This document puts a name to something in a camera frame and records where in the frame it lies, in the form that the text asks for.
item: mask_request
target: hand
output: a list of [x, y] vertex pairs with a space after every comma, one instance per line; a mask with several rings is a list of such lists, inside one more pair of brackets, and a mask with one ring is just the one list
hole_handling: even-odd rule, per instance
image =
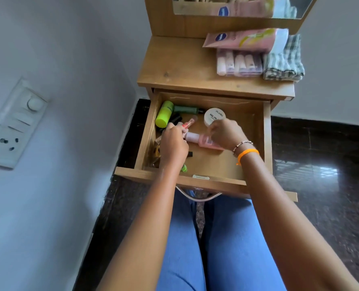
[[159, 168], [170, 167], [179, 173], [188, 152], [189, 145], [182, 137], [182, 127], [176, 127], [169, 123], [163, 131], [160, 141]]
[[240, 142], [248, 140], [237, 122], [227, 118], [212, 122], [208, 127], [208, 134], [213, 142], [230, 151], [233, 151]]

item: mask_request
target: lime green bottle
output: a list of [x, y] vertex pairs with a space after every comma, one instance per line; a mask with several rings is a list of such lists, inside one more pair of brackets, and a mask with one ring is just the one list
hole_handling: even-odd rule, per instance
[[165, 101], [159, 110], [158, 116], [155, 119], [155, 124], [158, 128], [165, 128], [173, 112], [174, 104], [170, 101]]

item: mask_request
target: blue nivea logo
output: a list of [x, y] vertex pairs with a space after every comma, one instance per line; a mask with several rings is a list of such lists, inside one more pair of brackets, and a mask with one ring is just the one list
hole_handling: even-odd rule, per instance
[[218, 34], [216, 37], [216, 41], [222, 41], [227, 37], [227, 34]]
[[227, 6], [221, 7], [219, 10], [219, 16], [228, 16], [229, 10]]

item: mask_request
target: forearm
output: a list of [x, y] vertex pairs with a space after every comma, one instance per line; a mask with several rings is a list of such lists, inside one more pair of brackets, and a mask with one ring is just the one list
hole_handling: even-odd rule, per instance
[[260, 156], [248, 153], [241, 165], [264, 238], [287, 289], [359, 290], [359, 284], [288, 198]]
[[155, 290], [166, 250], [177, 171], [160, 169], [115, 253], [100, 291]]

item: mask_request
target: orange wristband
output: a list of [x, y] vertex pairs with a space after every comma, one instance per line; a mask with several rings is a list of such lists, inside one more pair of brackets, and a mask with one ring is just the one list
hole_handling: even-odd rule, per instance
[[256, 150], [256, 149], [247, 149], [247, 150], [244, 150], [244, 151], [243, 151], [242, 153], [240, 153], [239, 156], [237, 157], [237, 163], [236, 163], [236, 165], [241, 165], [240, 159], [241, 159], [245, 154], [247, 154], [247, 153], [249, 153], [249, 152], [256, 152], [256, 153], [259, 154], [259, 151]]

